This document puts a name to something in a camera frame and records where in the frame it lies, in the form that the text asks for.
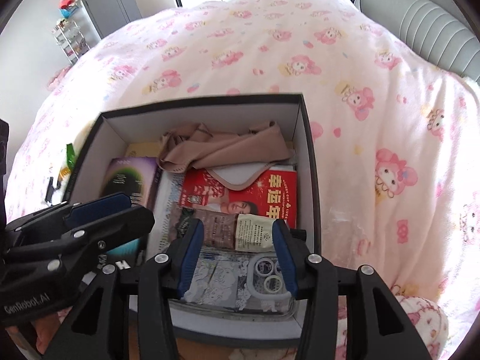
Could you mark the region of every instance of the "beige label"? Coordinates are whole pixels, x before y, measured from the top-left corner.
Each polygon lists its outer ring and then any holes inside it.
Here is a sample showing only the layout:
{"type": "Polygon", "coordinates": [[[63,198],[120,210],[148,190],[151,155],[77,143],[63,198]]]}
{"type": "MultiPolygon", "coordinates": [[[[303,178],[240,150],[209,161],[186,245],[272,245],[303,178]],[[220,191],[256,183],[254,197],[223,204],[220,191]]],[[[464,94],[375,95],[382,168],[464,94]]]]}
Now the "beige label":
{"type": "Polygon", "coordinates": [[[258,215],[239,214],[235,232],[237,251],[274,251],[272,225],[274,219],[258,215]]]}

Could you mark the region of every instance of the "folded fabric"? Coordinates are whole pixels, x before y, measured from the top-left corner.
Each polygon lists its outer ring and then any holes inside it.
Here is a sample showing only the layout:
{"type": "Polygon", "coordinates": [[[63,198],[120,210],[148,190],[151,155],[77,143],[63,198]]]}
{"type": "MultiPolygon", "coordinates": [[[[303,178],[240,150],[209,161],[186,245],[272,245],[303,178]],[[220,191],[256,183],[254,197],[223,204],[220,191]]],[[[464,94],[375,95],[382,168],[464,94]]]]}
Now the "folded fabric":
{"type": "Polygon", "coordinates": [[[221,167],[250,162],[271,163],[291,157],[280,127],[266,122],[244,135],[210,131],[192,123],[166,132],[160,139],[158,165],[167,172],[221,167]]]}

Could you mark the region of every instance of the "box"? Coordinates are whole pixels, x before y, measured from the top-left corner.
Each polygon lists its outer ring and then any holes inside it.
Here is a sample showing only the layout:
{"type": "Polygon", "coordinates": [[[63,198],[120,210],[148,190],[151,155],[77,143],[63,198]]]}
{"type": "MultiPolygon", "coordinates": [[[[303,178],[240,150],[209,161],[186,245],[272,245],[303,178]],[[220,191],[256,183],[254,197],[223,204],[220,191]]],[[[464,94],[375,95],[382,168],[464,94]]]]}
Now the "box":
{"type": "MultiPolygon", "coordinates": [[[[307,231],[307,246],[320,253],[320,198],[317,167],[307,110],[300,94],[262,94],[188,98],[102,113],[78,155],[63,200],[96,199],[112,158],[123,157],[131,143],[154,142],[166,131],[187,122],[203,122],[216,131],[246,133],[250,126],[276,121],[297,156],[297,228],[307,231]]],[[[130,297],[136,310],[136,298],[130,297]]],[[[306,302],[297,302],[293,316],[282,320],[218,318],[207,311],[171,307],[180,337],[234,347],[290,347],[302,331],[306,302]]]]}

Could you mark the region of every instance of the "patterned fabric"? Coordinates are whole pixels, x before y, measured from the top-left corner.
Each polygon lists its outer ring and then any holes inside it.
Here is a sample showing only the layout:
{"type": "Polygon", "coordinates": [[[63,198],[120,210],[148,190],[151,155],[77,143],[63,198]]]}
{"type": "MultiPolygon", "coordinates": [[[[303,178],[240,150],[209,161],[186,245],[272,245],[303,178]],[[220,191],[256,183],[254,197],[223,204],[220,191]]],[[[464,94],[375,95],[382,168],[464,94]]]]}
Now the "patterned fabric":
{"type": "Polygon", "coordinates": [[[322,252],[438,300],[444,357],[480,308],[480,90],[349,0],[235,0],[160,12],[102,40],[40,108],[8,182],[9,220],[43,207],[65,144],[99,112],[188,96],[302,92],[322,252]]]}

